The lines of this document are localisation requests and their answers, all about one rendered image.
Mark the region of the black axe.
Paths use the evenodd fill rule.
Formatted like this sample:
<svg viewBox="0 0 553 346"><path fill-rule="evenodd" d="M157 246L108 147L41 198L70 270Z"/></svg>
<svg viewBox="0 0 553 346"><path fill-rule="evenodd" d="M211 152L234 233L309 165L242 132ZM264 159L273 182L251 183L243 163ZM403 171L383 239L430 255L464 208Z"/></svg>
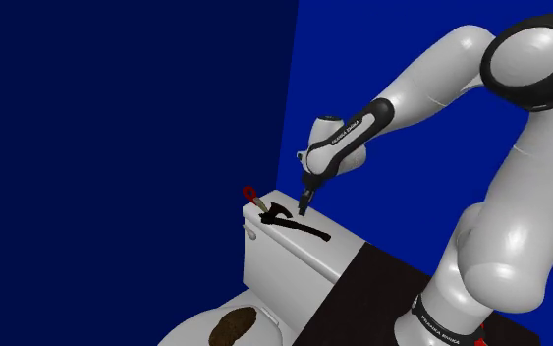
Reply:
<svg viewBox="0 0 553 346"><path fill-rule="evenodd" d="M259 218L263 224L278 225L285 228L296 229L311 234L328 242L331 236L328 233L317 230L313 227L303 225L293 219L293 214L281 204L272 202L266 212L262 212Z"/></svg>

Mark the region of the black robot stand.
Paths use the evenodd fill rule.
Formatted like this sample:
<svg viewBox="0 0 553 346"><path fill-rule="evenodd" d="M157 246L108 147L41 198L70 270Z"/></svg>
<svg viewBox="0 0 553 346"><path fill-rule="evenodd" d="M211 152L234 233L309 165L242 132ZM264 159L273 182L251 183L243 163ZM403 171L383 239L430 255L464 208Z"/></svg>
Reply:
<svg viewBox="0 0 553 346"><path fill-rule="evenodd" d="M449 245L435 273L365 243L294 346L541 346L537 334L475 300Z"/></svg>

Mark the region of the red-handled tool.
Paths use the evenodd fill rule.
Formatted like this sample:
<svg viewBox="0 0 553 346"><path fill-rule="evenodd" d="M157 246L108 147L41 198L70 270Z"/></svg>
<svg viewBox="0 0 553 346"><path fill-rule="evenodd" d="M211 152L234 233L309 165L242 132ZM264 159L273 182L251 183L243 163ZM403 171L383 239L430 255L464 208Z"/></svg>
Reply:
<svg viewBox="0 0 553 346"><path fill-rule="evenodd" d="M256 205L263 213L268 212L268 208L258 197L256 190L252 186L243 187L243 195L249 201Z"/></svg>

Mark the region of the white toilet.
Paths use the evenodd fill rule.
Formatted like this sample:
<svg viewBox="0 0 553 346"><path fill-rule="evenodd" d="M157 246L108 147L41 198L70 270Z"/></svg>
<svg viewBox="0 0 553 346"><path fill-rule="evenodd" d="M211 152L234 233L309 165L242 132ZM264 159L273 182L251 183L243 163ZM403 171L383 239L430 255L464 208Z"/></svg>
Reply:
<svg viewBox="0 0 553 346"><path fill-rule="evenodd" d="M172 329L157 346L216 346L216 338L242 330L231 346L293 346L313 314L353 260L364 240L309 208L298 216L298 201L274 190L261 197L276 202L292 219L330 236L324 241L301 230L265 225L260 208L243 206L247 290L222 306L201 312Z"/></svg>

